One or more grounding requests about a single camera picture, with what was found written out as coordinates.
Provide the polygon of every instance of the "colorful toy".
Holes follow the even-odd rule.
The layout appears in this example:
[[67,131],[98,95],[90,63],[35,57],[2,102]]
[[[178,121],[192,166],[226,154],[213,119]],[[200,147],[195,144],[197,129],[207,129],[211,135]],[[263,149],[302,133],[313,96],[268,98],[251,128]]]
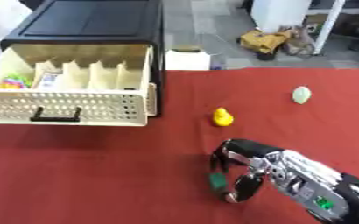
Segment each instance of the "colorful toy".
[[31,80],[19,74],[7,75],[0,82],[0,88],[4,89],[30,88],[31,85]]
[[214,112],[214,123],[217,126],[229,126],[234,121],[234,117],[225,108],[218,108]]

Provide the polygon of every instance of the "red tablecloth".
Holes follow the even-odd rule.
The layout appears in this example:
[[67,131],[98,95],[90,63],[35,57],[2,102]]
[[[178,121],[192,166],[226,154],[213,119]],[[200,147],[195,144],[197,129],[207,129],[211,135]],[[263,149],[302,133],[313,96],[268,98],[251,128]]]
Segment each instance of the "red tablecloth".
[[[291,101],[299,85],[313,91]],[[211,125],[226,107],[235,122]],[[359,176],[359,70],[170,72],[143,128],[0,125],[0,224],[317,223],[264,185],[243,204],[209,190],[208,154],[244,137]]]

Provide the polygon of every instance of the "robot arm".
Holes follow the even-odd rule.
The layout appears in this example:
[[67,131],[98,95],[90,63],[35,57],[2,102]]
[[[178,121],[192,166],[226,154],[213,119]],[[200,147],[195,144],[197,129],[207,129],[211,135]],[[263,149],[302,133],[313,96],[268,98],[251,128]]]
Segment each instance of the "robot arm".
[[[226,181],[222,181],[222,174],[229,170],[230,164],[249,166],[249,171],[235,182],[234,191],[227,190]],[[252,197],[263,179],[268,178],[280,192],[301,204],[321,223],[359,224],[359,178],[340,173],[294,150],[230,139],[213,153],[211,170],[211,184],[227,202]]]

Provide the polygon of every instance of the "drawer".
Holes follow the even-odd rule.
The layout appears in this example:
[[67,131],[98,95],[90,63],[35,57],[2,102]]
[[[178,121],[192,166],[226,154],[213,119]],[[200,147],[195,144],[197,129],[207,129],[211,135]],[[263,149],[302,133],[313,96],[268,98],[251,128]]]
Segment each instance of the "drawer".
[[0,83],[17,75],[31,87],[0,87],[0,123],[145,126],[156,113],[151,62],[148,45],[12,45]]

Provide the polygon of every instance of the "rubber duck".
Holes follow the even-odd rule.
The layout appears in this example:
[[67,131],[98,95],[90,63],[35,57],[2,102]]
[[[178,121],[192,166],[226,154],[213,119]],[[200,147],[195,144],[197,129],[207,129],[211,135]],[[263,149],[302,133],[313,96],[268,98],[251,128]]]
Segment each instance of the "rubber duck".
[[218,108],[214,112],[214,123],[217,126],[229,126],[234,121],[234,117],[225,108]]

